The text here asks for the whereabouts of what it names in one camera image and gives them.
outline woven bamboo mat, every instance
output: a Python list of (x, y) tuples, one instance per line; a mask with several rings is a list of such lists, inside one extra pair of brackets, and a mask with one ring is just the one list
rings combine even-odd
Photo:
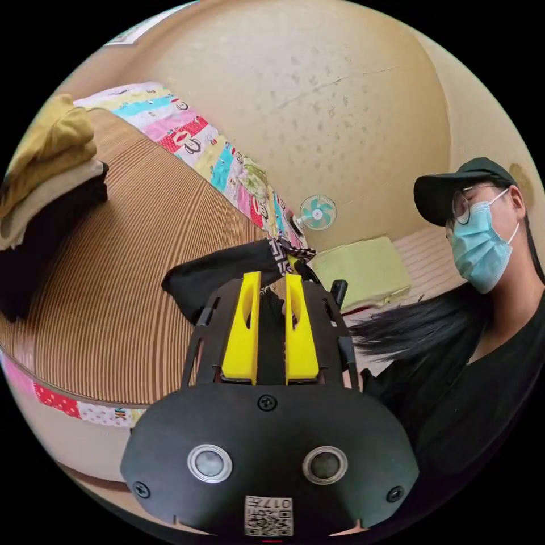
[(167, 270), (265, 233), (137, 129), (90, 116), (109, 201), (67, 240), (29, 319), (0, 317), (0, 344), (73, 397), (148, 404), (178, 387), (191, 335), (161, 289)]

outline black shirt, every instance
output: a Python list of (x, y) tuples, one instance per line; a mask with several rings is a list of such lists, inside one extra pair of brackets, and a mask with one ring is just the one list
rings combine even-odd
[(420, 468), (394, 519), (425, 516), (503, 444), (545, 359), (545, 294), (518, 333), (468, 365), (480, 334), (457, 338), (419, 362), (394, 361), (377, 377), (362, 372), (364, 393), (378, 398), (405, 427)]

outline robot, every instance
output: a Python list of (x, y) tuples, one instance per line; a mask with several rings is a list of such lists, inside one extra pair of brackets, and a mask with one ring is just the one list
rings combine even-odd
[(287, 318), (260, 272), (210, 297), (180, 388), (144, 413), (123, 456), (145, 511), (241, 542), (323, 537), (394, 514), (418, 466), (398, 420), (359, 391), (346, 289), (288, 274)]

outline qr code sticker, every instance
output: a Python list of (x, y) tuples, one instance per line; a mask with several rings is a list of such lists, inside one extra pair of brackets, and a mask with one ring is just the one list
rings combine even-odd
[(244, 530), (251, 536), (292, 536), (294, 512), (291, 498), (246, 496)]

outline blue surgical mask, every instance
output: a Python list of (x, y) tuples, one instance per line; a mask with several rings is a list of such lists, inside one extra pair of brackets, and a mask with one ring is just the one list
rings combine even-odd
[(460, 276), (482, 294), (487, 294), (500, 281), (513, 251), (510, 244), (517, 234), (519, 223), (511, 238), (506, 241), (494, 230), (490, 210), (494, 201), (507, 191), (490, 202), (474, 204), (469, 210), (468, 223), (456, 223), (452, 234), (451, 245), (456, 268)]

